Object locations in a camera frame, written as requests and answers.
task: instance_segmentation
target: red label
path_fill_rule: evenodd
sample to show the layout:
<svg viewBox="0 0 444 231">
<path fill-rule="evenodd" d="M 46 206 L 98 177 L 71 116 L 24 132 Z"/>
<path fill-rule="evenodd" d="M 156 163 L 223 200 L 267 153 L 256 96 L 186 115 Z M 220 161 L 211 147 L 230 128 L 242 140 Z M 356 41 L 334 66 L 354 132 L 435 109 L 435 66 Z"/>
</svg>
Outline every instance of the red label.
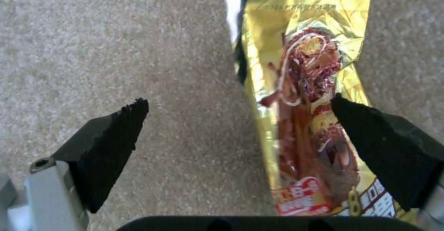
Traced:
<svg viewBox="0 0 444 231">
<path fill-rule="evenodd" d="M 315 177 L 305 177 L 285 191 L 290 199 L 276 204 L 281 215 L 323 215 L 330 211 L 330 206 L 321 191 L 321 183 Z"/>
</svg>

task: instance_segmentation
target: crumpled wrapper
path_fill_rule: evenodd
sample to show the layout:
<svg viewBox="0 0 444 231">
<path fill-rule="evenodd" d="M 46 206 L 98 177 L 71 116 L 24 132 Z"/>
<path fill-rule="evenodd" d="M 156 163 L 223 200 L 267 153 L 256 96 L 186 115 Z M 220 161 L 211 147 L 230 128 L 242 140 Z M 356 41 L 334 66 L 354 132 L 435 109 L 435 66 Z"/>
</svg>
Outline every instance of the crumpled wrapper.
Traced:
<svg viewBox="0 0 444 231">
<path fill-rule="evenodd" d="M 359 158 L 330 99 L 369 105 L 357 75 L 370 0 L 246 0 L 232 38 L 280 215 L 414 223 Z"/>
</svg>

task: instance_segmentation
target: printed food image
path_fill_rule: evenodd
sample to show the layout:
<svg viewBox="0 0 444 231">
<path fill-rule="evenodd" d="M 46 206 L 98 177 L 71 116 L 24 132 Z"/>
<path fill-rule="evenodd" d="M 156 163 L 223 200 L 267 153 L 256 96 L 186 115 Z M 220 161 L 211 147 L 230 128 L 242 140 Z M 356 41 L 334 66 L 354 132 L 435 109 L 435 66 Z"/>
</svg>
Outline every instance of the printed food image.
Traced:
<svg viewBox="0 0 444 231">
<path fill-rule="evenodd" d="M 278 98 L 290 106 L 305 97 L 310 103 L 334 87 L 331 76 L 341 68 L 341 57 L 335 43 L 322 31 L 309 28 L 287 43 L 279 70 L 276 91 L 261 104 L 269 106 Z"/>
<path fill-rule="evenodd" d="M 324 198 L 312 207 L 329 211 L 359 182 L 356 158 L 330 107 L 333 75 L 341 68 L 338 47 L 322 31 L 309 28 L 285 45 L 278 69 L 268 66 L 276 72 L 276 90 L 260 104 L 277 103 L 281 179 L 288 187 L 306 178 L 317 180 L 313 183 L 320 185 Z"/>
</svg>

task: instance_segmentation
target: plastic food wrapper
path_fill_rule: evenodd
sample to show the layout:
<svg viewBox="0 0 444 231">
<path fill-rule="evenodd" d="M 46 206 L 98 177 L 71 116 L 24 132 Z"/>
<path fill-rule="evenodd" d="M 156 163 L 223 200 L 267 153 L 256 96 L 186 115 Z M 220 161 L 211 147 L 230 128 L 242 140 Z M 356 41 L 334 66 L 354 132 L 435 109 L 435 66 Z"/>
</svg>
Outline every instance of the plastic food wrapper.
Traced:
<svg viewBox="0 0 444 231">
<path fill-rule="evenodd" d="M 235 68 L 278 213 L 414 223 L 359 158 L 330 106 L 336 93 L 369 105 L 354 63 L 370 0 L 226 2 Z"/>
</svg>

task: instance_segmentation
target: sausage image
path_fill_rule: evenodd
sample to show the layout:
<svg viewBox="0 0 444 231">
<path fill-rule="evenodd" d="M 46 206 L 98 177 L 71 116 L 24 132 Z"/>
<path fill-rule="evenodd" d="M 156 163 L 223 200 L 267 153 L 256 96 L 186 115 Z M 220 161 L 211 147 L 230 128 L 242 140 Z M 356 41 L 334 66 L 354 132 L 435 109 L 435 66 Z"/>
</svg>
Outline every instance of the sausage image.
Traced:
<svg viewBox="0 0 444 231">
<path fill-rule="evenodd" d="M 359 182 L 356 158 L 330 107 L 341 59 L 324 32 L 298 32 L 285 45 L 279 68 L 268 64 L 277 75 L 275 91 L 260 100 L 266 107 L 277 103 L 282 180 L 291 185 L 317 178 L 330 208 L 345 201 Z"/>
</svg>

